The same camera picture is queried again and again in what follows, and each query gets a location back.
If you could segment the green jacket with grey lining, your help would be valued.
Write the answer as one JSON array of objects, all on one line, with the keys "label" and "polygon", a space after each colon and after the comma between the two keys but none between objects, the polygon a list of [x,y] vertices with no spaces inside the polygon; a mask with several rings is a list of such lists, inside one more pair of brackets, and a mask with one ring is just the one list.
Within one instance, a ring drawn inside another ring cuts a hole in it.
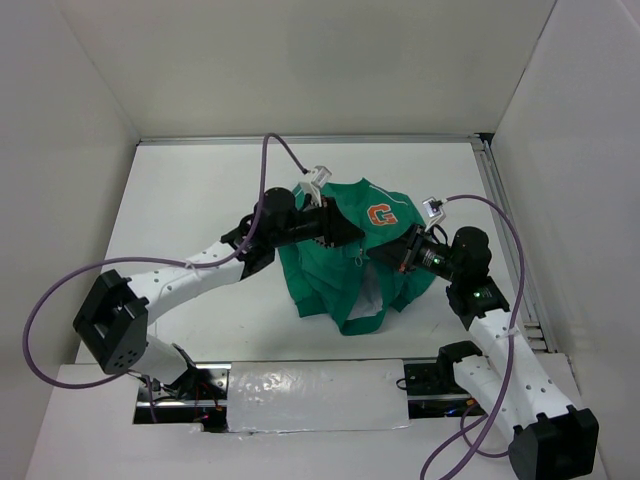
[{"label": "green jacket with grey lining", "polygon": [[308,240],[278,249],[284,279],[300,317],[329,315],[345,336],[377,331],[388,310],[402,311],[435,280],[424,270],[397,272],[367,251],[400,238],[414,224],[425,224],[409,196],[387,191],[363,178],[352,184],[328,183],[322,194],[364,232],[339,248]]}]

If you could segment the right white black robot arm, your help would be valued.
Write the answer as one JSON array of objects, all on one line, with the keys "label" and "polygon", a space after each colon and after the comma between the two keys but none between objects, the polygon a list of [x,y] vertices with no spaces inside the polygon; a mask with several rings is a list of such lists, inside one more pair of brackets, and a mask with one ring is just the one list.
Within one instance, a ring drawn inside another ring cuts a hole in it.
[{"label": "right white black robot arm", "polygon": [[460,228],[451,244],[413,225],[368,256],[400,273],[423,269],[448,281],[446,295],[470,338],[441,348],[436,379],[467,391],[508,443],[519,479],[574,479],[593,471],[599,424],[555,384],[512,321],[513,309],[489,275],[485,232]]}]

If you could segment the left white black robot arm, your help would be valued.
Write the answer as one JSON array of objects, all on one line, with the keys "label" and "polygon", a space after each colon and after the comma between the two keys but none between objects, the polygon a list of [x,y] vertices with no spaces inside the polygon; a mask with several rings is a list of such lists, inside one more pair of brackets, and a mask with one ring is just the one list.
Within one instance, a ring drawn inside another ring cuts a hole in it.
[{"label": "left white black robot arm", "polygon": [[271,188],[253,213],[181,266],[121,276],[98,276],[73,322],[75,331],[107,375],[136,372],[156,380],[176,399],[197,387],[197,368],[177,344],[152,337],[148,328],[170,310],[213,289],[257,274],[275,259],[278,248],[307,240],[342,247],[362,239],[363,231],[339,210],[335,199],[319,204]]}]

